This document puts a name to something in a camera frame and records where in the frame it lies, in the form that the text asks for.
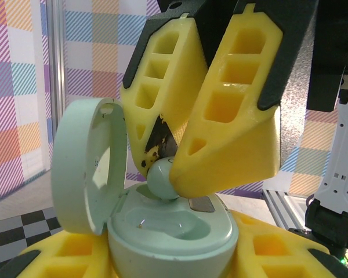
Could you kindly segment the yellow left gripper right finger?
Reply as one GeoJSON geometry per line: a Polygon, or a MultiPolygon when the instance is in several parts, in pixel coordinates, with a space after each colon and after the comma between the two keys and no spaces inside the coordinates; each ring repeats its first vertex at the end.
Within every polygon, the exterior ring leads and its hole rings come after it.
{"type": "Polygon", "coordinates": [[[226,277],[348,277],[321,244],[231,210],[239,230],[226,277]]]}

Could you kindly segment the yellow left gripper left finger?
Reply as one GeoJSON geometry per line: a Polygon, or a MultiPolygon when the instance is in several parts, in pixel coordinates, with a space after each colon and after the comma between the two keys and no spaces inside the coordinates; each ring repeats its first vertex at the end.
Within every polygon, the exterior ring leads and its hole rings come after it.
{"type": "Polygon", "coordinates": [[[12,258],[0,277],[116,277],[107,233],[58,232],[12,258]]]}

